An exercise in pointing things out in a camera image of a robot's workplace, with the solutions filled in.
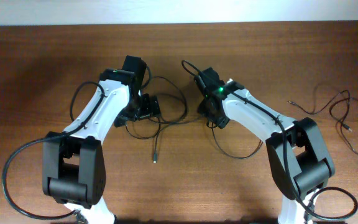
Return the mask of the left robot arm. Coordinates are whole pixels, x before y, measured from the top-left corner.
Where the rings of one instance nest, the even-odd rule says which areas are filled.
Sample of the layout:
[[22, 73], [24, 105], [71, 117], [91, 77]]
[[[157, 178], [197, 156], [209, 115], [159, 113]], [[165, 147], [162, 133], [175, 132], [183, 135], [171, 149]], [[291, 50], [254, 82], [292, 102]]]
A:
[[43, 145], [42, 190], [83, 223], [115, 223], [103, 199], [106, 168], [102, 145], [111, 127], [160, 114], [156, 96], [141, 92], [147, 64], [127, 56], [120, 69], [107, 68], [80, 115]]

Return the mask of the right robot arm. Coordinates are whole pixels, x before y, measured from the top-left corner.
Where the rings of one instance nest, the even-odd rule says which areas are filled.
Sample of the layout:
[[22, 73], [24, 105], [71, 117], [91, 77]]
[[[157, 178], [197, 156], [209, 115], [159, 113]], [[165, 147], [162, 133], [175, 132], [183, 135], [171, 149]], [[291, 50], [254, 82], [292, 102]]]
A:
[[312, 223], [315, 201], [335, 173], [318, 125], [311, 118], [296, 120], [276, 112], [234, 80], [220, 80], [212, 68], [194, 80], [204, 96], [198, 112], [211, 129], [236, 121], [265, 143], [273, 180], [283, 195], [278, 222]]

